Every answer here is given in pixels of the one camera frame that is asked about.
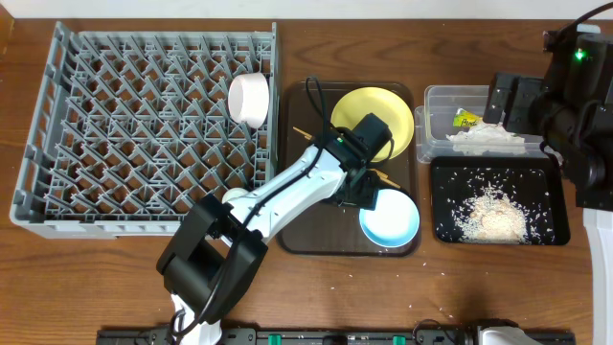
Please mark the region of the wooden chopstick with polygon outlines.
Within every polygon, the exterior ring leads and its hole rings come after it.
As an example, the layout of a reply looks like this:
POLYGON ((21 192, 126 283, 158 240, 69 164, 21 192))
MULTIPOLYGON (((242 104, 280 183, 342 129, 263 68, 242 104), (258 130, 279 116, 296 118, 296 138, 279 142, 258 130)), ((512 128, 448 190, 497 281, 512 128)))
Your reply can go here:
MULTIPOLYGON (((307 132, 305 132, 305 131, 303 131, 303 130, 295 127, 295 126, 292 129, 294 131, 296 131, 297 133, 299 133, 300 135, 302 135, 306 140, 310 141, 312 139, 312 135, 311 134, 309 134, 309 133, 307 133, 307 132)), ((389 175, 388 174, 386 174, 384 172, 381 172, 381 171, 379 171, 377 169, 372 169, 372 171, 377 174, 377 176, 381 179, 382 182, 384 182, 384 183, 386 183, 386 184, 388 184, 388 185, 390 185, 392 187, 399 188, 399 185, 396 182, 394 182, 394 181, 389 179, 389 175)))

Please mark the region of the light blue bowl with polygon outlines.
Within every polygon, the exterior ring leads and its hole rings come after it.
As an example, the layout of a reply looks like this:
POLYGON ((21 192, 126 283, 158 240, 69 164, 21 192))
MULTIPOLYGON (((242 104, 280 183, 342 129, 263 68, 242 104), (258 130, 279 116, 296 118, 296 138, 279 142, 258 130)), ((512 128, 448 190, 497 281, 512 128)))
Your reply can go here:
POLYGON ((373 210, 361 209, 359 225, 373 243, 386 247, 401 247, 410 242, 420 228, 420 212, 414 200, 395 189, 377 193, 373 210))

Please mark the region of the yellow plate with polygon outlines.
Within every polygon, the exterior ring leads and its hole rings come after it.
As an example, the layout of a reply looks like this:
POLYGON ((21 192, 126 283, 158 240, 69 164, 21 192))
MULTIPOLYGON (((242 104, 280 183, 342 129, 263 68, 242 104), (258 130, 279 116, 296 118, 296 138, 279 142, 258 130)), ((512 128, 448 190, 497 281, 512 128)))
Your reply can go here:
POLYGON ((330 120, 335 127, 354 129, 369 113, 373 113, 389 127, 394 141, 393 149, 390 149, 390 143, 386 144, 373 161, 380 162, 388 155, 391 159, 396 158, 411 143, 415 122, 408 104, 392 91, 380 87, 355 89, 335 105, 330 120))

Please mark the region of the white green cup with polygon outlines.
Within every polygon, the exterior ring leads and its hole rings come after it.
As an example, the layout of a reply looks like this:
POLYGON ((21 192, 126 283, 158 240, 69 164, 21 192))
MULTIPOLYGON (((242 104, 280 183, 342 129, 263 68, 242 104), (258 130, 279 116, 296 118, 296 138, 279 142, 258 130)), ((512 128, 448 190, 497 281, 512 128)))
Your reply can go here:
POLYGON ((248 191, 243 188, 232 188, 223 195, 221 202, 227 203, 232 199, 244 196, 246 194, 248 194, 248 191))

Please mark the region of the white pink bowl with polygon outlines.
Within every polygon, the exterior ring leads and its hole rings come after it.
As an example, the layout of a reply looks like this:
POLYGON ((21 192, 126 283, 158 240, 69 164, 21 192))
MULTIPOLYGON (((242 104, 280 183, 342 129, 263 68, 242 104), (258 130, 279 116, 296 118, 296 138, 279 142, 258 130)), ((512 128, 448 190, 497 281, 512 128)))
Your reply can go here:
POLYGON ((262 73, 242 74, 235 77, 228 92, 228 108, 232 120, 260 128, 269 106, 269 86, 262 73))

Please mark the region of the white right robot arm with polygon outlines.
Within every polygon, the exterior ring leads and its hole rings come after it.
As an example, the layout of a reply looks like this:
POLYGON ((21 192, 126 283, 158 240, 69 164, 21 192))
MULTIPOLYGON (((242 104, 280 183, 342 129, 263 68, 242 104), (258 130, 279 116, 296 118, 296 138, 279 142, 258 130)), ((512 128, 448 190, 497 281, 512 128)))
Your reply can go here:
POLYGON ((542 78, 498 73, 487 123, 538 135, 540 149, 576 187, 593 275, 593 341, 612 341, 612 37, 572 24, 543 35, 552 60, 542 78))

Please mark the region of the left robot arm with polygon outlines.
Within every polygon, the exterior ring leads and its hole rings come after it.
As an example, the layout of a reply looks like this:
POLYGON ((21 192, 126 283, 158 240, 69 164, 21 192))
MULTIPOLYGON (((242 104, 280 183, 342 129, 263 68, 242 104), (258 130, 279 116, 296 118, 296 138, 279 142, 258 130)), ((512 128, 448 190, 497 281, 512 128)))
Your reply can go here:
POLYGON ((268 240, 312 205, 374 209, 380 179, 372 161, 392 142, 389 126, 373 113, 354 128, 325 124, 303 155, 264 185, 227 202, 200 199, 156 265, 179 300, 173 340, 223 318, 253 282, 268 240))

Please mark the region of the clear plastic waste bin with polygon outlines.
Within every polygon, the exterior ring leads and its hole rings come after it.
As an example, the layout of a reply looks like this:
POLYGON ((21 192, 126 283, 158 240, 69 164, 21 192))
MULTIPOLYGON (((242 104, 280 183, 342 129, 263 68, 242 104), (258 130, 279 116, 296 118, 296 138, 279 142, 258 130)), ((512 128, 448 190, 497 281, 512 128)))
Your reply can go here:
POLYGON ((454 127, 453 118, 459 108, 468 110, 482 118, 488 99, 486 85, 430 85, 424 91, 424 105, 415 112, 417 159, 428 164, 438 156, 488 156, 488 157, 531 157, 543 158, 540 150, 541 138, 533 135, 516 134, 525 139, 524 154, 486 152, 482 155, 465 155, 454 151, 447 135, 469 131, 470 127, 454 127))

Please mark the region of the crumpled white tissue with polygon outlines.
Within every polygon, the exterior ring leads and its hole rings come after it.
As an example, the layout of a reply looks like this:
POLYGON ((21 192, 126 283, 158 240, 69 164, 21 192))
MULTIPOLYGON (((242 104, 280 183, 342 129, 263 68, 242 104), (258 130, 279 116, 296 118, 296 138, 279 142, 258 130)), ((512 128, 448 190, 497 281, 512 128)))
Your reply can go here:
POLYGON ((486 152, 505 154, 524 154, 525 139, 507 132, 501 125, 479 123, 469 131, 447 135, 453 150, 465 155, 482 155, 486 152))

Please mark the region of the green snack wrapper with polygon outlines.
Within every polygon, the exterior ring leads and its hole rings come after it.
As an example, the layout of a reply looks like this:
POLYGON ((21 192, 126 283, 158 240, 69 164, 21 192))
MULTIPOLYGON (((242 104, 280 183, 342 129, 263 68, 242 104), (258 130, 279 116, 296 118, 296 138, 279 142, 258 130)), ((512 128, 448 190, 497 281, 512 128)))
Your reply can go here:
POLYGON ((482 122, 480 116, 463 108, 459 108, 453 118, 454 127, 475 127, 482 122))

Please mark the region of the dark brown serving tray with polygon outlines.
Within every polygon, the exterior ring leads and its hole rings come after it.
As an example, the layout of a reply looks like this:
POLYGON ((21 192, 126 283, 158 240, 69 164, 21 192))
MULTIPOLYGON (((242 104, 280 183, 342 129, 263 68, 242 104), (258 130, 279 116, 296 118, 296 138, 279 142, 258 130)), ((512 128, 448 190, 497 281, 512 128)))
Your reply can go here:
MULTIPOLYGON (((279 171, 293 164, 308 146, 308 140, 293 127, 309 134, 321 131, 321 119, 313 111, 302 81, 294 82, 284 91, 282 103, 278 130, 279 171)), ((418 199, 420 191, 415 143, 410 143, 381 171, 388 174, 389 179, 401 186, 413 200, 418 199)), ((419 248, 420 234, 397 248, 386 248, 371 242, 362 232, 358 214, 357 208, 320 202, 292 220, 275 239, 286 251, 305 255, 405 257, 419 248)))

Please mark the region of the black tray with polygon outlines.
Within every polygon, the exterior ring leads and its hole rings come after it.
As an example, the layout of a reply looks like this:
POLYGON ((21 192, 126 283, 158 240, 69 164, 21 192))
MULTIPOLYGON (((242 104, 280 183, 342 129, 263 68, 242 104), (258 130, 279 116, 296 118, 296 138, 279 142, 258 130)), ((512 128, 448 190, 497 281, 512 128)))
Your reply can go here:
POLYGON ((565 245, 561 177, 546 158, 437 157, 430 164, 436 237, 447 243, 565 245))

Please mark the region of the rice pile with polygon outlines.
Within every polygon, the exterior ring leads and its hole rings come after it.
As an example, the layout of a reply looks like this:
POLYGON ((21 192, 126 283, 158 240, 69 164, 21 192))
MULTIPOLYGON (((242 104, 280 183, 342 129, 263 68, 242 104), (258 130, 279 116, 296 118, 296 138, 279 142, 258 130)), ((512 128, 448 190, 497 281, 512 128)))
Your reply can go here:
POLYGON ((528 239, 524 212, 502 190, 483 188, 464 207, 465 213, 455 219, 462 242, 521 244, 528 239))

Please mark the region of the grey plastic dish rack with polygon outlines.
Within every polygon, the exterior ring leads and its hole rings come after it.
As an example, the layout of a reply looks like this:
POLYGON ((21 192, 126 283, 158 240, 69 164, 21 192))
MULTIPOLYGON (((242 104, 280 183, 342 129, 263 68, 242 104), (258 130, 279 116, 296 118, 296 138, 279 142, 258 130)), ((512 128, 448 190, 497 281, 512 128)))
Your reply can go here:
POLYGON ((170 236, 204 196, 277 170, 280 38, 78 32, 57 23, 10 218, 47 239, 170 236), (260 128, 232 120, 233 79, 262 73, 260 128))

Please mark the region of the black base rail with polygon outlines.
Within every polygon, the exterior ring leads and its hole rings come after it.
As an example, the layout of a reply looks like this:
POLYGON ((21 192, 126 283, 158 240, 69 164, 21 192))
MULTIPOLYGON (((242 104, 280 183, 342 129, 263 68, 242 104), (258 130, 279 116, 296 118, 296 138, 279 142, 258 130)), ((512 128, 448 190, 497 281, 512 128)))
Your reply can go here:
POLYGON ((498 331, 510 333, 510 344, 575 345, 576 337, 565 331, 524 331, 509 320, 490 319, 482 325, 465 328, 442 325, 433 319, 418 322, 411 330, 260 330, 223 328, 194 330, 175 337, 168 326, 140 329, 103 329, 96 335, 97 345, 223 344, 223 345, 443 345, 497 344, 498 331))

